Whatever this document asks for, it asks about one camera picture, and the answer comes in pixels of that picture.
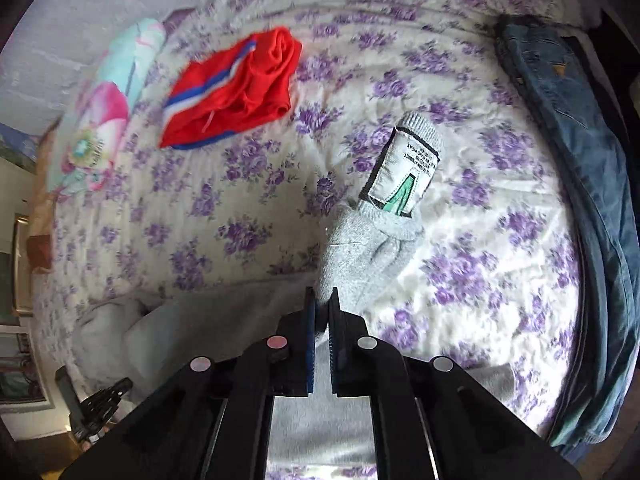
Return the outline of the blue patterned cloth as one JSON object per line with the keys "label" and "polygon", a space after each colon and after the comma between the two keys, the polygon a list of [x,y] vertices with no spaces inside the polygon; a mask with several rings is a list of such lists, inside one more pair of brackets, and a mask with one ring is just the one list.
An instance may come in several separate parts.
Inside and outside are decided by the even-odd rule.
{"label": "blue patterned cloth", "polygon": [[40,136],[24,133],[5,124],[0,124],[1,143],[21,160],[37,160]]}

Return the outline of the red striped shorts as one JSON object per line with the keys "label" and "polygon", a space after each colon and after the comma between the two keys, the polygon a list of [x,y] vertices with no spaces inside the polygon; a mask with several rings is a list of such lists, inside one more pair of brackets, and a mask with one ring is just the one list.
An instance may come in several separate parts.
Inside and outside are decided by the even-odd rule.
{"label": "red striped shorts", "polygon": [[277,27],[190,63],[164,104],[160,147],[200,148],[282,118],[302,51]]}

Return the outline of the purple floral bed sheet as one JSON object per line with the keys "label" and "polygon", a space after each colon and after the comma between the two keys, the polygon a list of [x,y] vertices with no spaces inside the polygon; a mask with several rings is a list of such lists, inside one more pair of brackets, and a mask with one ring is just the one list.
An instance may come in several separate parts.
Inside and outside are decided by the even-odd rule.
{"label": "purple floral bed sheet", "polygon": [[[424,244],[364,315],[409,356],[510,365],[510,410],[545,432],[573,348],[579,272],[547,144],[495,55],[502,14],[584,22],[578,0],[210,0],[157,57],[104,187],[56,206],[53,269],[35,288],[38,347],[77,370],[73,330],[101,300],[314,270],[332,210],[417,110],[445,144]],[[278,26],[303,46],[288,112],[205,148],[160,148],[184,68]]]}

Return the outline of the folded floral teal quilt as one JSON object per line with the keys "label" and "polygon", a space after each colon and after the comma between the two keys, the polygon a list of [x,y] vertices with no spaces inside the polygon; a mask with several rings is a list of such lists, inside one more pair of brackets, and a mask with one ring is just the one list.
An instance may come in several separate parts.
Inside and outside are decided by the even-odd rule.
{"label": "folded floral teal quilt", "polygon": [[63,196],[102,188],[166,29],[144,18],[121,32],[81,81],[56,130],[47,190]]}

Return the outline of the orange brown blanket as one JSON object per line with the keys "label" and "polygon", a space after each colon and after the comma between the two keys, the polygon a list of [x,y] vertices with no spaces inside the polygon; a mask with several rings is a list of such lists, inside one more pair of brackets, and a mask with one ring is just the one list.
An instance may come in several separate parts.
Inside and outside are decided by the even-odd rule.
{"label": "orange brown blanket", "polygon": [[52,270],[55,195],[47,190],[47,176],[60,121],[60,118],[55,119],[37,146],[35,182],[29,201],[26,242],[28,263],[33,274],[50,273]]}

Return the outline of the blue denim jeans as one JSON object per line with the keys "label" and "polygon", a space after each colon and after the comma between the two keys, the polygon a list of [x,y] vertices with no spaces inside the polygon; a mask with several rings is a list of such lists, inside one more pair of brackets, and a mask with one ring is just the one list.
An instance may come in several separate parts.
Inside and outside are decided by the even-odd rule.
{"label": "blue denim jeans", "polygon": [[548,143],[576,226],[575,348],[547,440],[572,463],[614,429],[639,353],[634,192],[574,37],[530,15],[503,15],[497,58]]}

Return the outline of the grey sweatpants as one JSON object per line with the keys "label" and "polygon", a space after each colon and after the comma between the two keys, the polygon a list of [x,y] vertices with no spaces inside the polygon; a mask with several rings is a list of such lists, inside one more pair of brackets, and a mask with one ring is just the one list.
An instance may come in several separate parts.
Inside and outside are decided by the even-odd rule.
{"label": "grey sweatpants", "polygon": [[[423,115],[402,116],[358,200],[338,200],[332,208],[316,270],[172,299],[130,292],[92,307],[72,337],[81,376],[93,389],[129,377],[131,400],[140,403],[192,358],[233,358],[273,334],[282,315],[300,308],[313,280],[320,304],[336,287],[342,310],[363,314],[422,245],[420,203],[444,158],[443,146]],[[314,393],[274,402],[268,451],[273,465],[373,463],[369,401],[335,399],[329,356],[328,336],[316,336]]]}

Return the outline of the white lace headboard cover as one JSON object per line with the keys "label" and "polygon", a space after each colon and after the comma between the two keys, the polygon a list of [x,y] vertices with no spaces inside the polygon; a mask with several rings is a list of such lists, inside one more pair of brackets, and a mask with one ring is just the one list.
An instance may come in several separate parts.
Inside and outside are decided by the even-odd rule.
{"label": "white lace headboard cover", "polygon": [[205,0],[35,0],[1,51],[1,122],[44,133],[118,32]]}

